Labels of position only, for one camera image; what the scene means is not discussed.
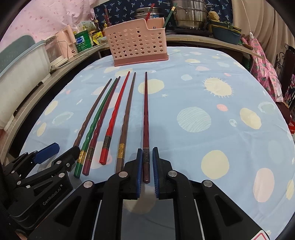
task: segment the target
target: metal pin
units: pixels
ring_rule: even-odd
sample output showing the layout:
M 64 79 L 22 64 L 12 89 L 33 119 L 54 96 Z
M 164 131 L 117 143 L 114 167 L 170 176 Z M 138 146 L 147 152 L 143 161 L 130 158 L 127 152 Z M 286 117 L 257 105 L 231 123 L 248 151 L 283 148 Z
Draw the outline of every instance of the metal pin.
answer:
M 212 187 L 212 185 L 213 185 L 213 183 L 210 180 L 205 180 L 203 182 L 203 184 L 204 184 L 205 187 Z
M 92 187 L 92 185 L 93 185 L 93 183 L 91 181 L 84 182 L 84 184 L 83 184 L 83 186 L 85 188 L 90 188 L 90 187 Z
M 120 173 L 119 173 L 119 177 L 120 177 L 120 178 L 125 178 L 125 177 L 127 177 L 127 176 L 128 176 L 128 173 L 127 173 L 127 172 L 124 172 L 124 171 L 123 171 L 123 172 L 120 172 Z
M 177 172 L 174 171 L 174 170 L 171 170 L 171 171 L 168 172 L 168 175 L 169 175 L 170 177 L 176 177 L 176 176 L 177 176 Z

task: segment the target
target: light blue tablecloth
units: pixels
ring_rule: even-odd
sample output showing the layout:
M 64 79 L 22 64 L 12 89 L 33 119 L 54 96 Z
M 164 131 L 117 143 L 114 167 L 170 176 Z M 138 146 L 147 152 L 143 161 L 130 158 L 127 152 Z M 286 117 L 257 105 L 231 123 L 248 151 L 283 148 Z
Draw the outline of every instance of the light blue tablecloth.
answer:
M 53 142 L 60 145 L 59 155 L 72 147 L 97 95 L 110 78 L 121 75 L 98 137 L 89 176 L 76 179 L 70 173 L 75 188 L 88 179 L 107 180 L 115 170 L 134 72 L 137 75 L 125 159 L 135 159 L 137 149 L 142 147 L 142 93 L 148 71 L 150 149 L 157 146 L 160 157 L 191 180 L 212 179 L 275 239 L 295 210 L 294 143 L 279 109 L 259 82 L 222 52 L 168 47 L 168 54 L 168 61 L 122 67 L 113 67 L 113 59 L 108 56 L 86 67 L 41 115 L 22 153 L 40 150 Z M 102 141 L 128 70 L 131 75 L 119 108 L 108 164 L 102 166 L 98 163 Z M 47 164 L 36 166 L 34 172 Z M 137 202 L 124 202 L 123 240 L 175 238 L 172 202 L 155 199 L 151 179 L 142 187 Z

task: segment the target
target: pink curtain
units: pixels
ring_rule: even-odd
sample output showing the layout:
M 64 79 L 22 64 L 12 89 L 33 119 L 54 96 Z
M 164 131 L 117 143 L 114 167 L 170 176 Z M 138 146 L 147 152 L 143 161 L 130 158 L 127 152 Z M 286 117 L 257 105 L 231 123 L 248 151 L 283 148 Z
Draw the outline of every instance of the pink curtain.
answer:
M 65 26 L 93 19 L 94 0 L 31 0 L 14 19 L 0 42 L 0 51 L 16 39 L 31 35 L 35 42 L 56 34 Z

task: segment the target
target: white cable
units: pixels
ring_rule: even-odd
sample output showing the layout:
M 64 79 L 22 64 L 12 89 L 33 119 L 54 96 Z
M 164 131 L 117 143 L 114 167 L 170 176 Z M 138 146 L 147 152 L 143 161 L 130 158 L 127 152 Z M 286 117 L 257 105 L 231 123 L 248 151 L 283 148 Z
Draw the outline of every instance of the white cable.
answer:
M 67 43 L 67 54 L 68 54 L 68 60 L 69 60 L 69 45 L 68 45 L 68 42 L 66 40 L 60 40 L 57 43 L 60 43 L 60 42 L 66 42 Z
M 250 21 L 249 21 L 249 18 L 248 18 L 247 12 L 246 12 L 246 8 L 245 8 L 245 5 L 244 5 L 243 0 L 241 0 L 241 1 L 242 1 L 242 3 L 243 3 L 244 9 L 245 9 L 245 14 L 246 14 L 246 17 L 247 17 L 247 20 L 248 20 L 248 24 L 249 24 L 249 29 L 250 29 L 249 35 L 250 35 L 250 38 L 253 39 L 254 36 L 253 36 L 253 33 L 251 32 Z

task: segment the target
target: sticker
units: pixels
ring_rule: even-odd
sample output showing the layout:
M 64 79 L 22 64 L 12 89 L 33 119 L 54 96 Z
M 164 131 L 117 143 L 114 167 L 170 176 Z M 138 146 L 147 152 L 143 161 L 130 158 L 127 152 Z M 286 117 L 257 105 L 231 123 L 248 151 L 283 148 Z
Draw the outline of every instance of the sticker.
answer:
M 251 240 L 269 240 L 269 238 L 267 237 L 266 233 L 261 230 Z
M 84 36 L 76 38 L 77 44 L 85 42 Z

